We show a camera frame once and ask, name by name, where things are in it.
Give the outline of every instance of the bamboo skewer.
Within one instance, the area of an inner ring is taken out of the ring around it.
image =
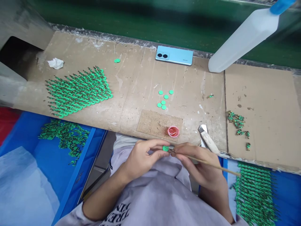
[[[236,176],[239,176],[239,177],[240,177],[240,173],[233,172],[233,171],[228,170],[228,169],[226,169],[226,168],[224,168],[224,167],[221,167],[221,166],[216,166],[216,165],[214,165],[214,164],[212,164],[212,163],[210,163],[210,162],[207,162],[207,161],[204,161],[204,160],[201,160],[201,159],[197,159],[197,158],[192,157],[192,156],[190,156],[190,155],[186,155],[186,154],[182,154],[182,155],[185,155],[187,158],[194,159],[194,160],[196,160],[196,161],[198,161],[198,162],[200,162],[200,163],[204,163],[204,164],[206,164],[206,165],[210,165],[210,166],[212,166],[212,167],[214,167],[214,168],[220,169],[220,170],[222,170],[222,171],[225,171],[225,172],[228,172],[228,173],[231,173],[231,174],[233,174],[233,175],[236,175]]]

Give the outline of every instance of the wooden handle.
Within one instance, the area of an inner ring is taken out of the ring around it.
[[[207,162],[207,161],[204,161],[204,160],[201,160],[201,159],[197,159],[197,158],[192,157],[192,156],[190,156],[190,155],[185,155],[185,156],[188,157],[188,158],[190,158],[190,159],[194,159],[194,160],[196,160],[196,161],[198,161],[198,162],[200,162],[200,163],[204,163],[204,164],[210,165],[210,166],[212,166],[212,167],[214,167],[214,168],[220,169],[220,170],[222,170],[222,171],[226,171],[226,172],[228,172],[228,173],[231,173],[231,174],[233,174],[233,175],[236,175],[236,176],[239,176],[239,177],[240,177],[240,173],[236,173],[236,172],[230,171],[230,170],[228,170],[228,169],[226,169],[226,168],[224,168],[224,167],[221,167],[221,166],[213,165],[213,164],[211,164],[210,162]]]
[[[219,149],[217,148],[217,146],[215,145],[215,143],[213,142],[209,134],[203,131],[201,132],[201,135],[204,141],[206,142],[209,150],[212,151],[214,154],[219,154]]]

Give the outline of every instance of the person's arm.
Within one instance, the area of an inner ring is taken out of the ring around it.
[[[228,185],[222,171],[210,165],[194,164],[183,154],[220,166],[218,156],[206,148],[193,146],[190,143],[179,144],[175,146],[174,150],[175,156],[182,162],[195,181],[201,185],[199,198],[218,211],[230,224],[234,224],[235,221],[229,207]]]
[[[83,204],[86,218],[92,221],[105,219],[129,182],[148,172],[157,160],[169,156],[168,152],[162,150],[163,145],[170,144],[160,139],[137,141],[126,162]]]

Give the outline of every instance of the person's left hand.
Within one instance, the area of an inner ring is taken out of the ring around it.
[[[168,152],[162,150],[163,145],[169,146],[170,143],[160,139],[137,141],[126,162],[120,166],[122,173],[129,181],[147,173],[156,161],[169,156]]]

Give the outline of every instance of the red object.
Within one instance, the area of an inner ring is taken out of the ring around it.
[[[176,126],[171,126],[171,127],[168,128],[167,133],[171,137],[178,137],[179,134],[180,134],[180,130]]]
[[[15,109],[0,107],[0,146],[20,117]]]

